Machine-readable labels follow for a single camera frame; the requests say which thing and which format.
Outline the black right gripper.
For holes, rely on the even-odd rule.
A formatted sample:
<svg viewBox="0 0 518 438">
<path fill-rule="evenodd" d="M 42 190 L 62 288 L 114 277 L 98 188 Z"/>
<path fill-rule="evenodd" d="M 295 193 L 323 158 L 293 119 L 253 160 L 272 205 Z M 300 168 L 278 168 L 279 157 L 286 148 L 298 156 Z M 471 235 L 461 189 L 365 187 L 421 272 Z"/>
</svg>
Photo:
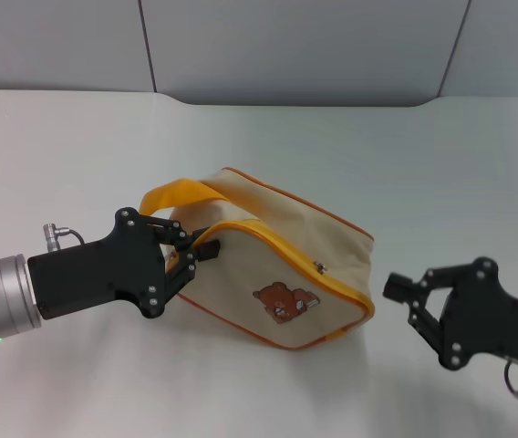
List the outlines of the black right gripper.
<svg viewBox="0 0 518 438">
<path fill-rule="evenodd" d="M 439 322 L 425 304 L 431 291 L 447 287 L 451 292 Z M 499 267 L 489 258 L 428 269 L 418 282 L 391 273 L 383 297 L 409 304 L 408 323 L 448 370 L 458 370 L 482 353 L 518 363 L 518 298 L 503 289 Z"/>
</svg>

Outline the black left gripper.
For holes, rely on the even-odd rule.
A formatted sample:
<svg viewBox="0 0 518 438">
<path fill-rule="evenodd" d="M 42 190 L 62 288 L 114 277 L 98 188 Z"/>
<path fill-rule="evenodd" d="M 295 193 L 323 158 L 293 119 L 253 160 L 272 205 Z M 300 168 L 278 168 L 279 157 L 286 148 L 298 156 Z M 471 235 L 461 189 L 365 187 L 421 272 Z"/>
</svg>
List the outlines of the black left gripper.
<svg viewBox="0 0 518 438">
<path fill-rule="evenodd" d="M 42 318 L 60 318 L 116 300 L 135 305 L 145 318 L 157 318 L 196 276 L 197 264 L 219 255 L 221 244 L 203 242 L 205 228 L 186 232 L 181 223 L 116 212 L 109 235 L 83 245 L 27 260 L 36 306 Z M 175 250 L 166 266 L 161 245 Z"/>
</svg>

